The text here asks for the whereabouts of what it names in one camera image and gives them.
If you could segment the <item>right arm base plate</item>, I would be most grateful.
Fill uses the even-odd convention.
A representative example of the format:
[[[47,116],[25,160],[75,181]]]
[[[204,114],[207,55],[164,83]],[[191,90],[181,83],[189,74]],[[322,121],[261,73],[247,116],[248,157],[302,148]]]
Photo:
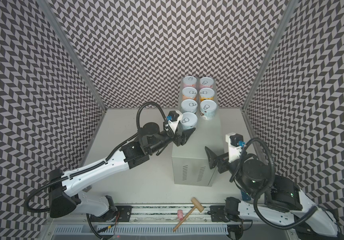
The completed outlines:
[[[251,222],[251,220],[242,220],[237,216],[233,215],[226,215],[224,212],[225,206],[222,205],[213,205],[210,206],[210,210],[207,212],[208,215],[211,216],[212,222],[238,222],[238,223],[246,223]]]

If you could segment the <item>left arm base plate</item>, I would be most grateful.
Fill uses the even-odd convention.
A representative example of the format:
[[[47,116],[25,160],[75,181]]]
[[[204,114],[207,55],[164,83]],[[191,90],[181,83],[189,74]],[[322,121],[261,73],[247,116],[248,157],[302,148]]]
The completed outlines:
[[[94,215],[89,216],[89,220],[91,222],[129,222],[131,214],[132,214],[132,206],[124,205],[114,207],[113,209],[110,208],[105,214],[100,217],[96,217]]]

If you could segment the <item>can teal label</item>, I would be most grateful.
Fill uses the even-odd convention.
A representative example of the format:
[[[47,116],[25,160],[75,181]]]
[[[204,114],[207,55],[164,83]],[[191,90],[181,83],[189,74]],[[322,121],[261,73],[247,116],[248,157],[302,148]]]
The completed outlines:
[[[196,114],[198,109],[197,101],[193,99],[186,99],[181,102],[181,109],[183,113],[190,112]]]
[[[190,130],[197,127],[198,117],[196,114],[192,112],[185,112],[183,113],[183,118],[181,120],[182,129]]]

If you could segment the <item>can teal label back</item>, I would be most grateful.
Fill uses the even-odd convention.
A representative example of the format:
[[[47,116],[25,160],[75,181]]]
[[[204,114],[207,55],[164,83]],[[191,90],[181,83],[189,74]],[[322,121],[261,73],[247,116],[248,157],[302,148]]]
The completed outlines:
[[[183,113],[190,112],[196,114],[198,109],[197,101],[193,99],[186,99],[181,102],[181,109]]]

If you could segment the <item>pink label can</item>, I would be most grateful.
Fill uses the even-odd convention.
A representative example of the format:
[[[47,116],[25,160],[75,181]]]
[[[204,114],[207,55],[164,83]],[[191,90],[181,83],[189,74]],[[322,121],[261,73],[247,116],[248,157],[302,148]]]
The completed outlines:
[[[200,90],[203,88],[212,89],[215,84],[215,80],[210,77],[203,77],[200,79]]]
[[[196,88],[197,78],[193,76],[186,76],[183,78],[183,88],[192,87]]]

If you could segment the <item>orange label can front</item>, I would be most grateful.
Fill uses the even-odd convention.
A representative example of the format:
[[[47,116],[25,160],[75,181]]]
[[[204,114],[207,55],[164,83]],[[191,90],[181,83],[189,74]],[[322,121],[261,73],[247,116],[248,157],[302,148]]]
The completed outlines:
[[[200,102],[203,102],[204,100],[214,100],[215,98],[215,91],[212,88],[202,88],[199,91],[200,95]]]

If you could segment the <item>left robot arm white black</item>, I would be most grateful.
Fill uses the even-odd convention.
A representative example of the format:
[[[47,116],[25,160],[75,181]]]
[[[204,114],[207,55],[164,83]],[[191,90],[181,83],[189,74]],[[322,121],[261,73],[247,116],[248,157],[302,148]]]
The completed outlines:
[[[140,124],[140,116],[147,106],[156,107],[163,118],[163,129],[157,123]],[[188,119],[180,111],[165,114],[155,102],[146,102],[137,111],[137,132],[118,144],[110,154],[84,167],[62,172],[55,169],[50,173],[49,183],[32,191],[23,207],[31,213],[50,213],[51,218],[64,217],[70,213],[86,214],[92,233],[104,239],[92,225],[91,217],[102,221],[118,221],[117,210],[112,197],[99,197],[84,192],[88,186],[108,176],[127,171],[159,156],[165,148],[174,143],[177,147],[187,143],[196,127],[188,125]]]

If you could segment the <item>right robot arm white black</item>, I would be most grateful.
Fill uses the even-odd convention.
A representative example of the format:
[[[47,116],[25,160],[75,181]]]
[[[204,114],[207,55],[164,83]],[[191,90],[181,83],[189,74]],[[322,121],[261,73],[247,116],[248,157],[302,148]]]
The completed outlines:
[[[217,155],[205,147],[209,167],[219,173],[229,172],[248,200],[227,197],[223,207],[208,212],[214,222],[263,222],[281,230],[294,230],[301,240],[342,240],[337,218],[312,201],[287,177],[276,174],[274,158],[268,145],[260,138],[247,143],[239,134],[227,137],[229,150]]]

